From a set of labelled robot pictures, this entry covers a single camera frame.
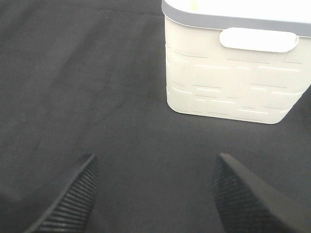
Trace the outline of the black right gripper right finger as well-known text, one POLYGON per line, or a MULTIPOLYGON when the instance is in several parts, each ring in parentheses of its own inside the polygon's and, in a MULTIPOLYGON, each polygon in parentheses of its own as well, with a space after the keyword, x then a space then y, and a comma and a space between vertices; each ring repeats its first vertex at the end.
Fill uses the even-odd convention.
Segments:
POLYGON ((229 154, 215 160, 213 197, 227 233, 309 233, 311 210, 283 195, 229 154))

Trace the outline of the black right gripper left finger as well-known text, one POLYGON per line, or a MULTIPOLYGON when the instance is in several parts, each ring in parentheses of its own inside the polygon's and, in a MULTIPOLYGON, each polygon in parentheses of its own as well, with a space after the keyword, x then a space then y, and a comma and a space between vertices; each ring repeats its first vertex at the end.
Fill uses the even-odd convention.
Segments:
POLYGON ((33 233, 83 233, 98 191, 98 160, 82 155, 34 196, 33 233))

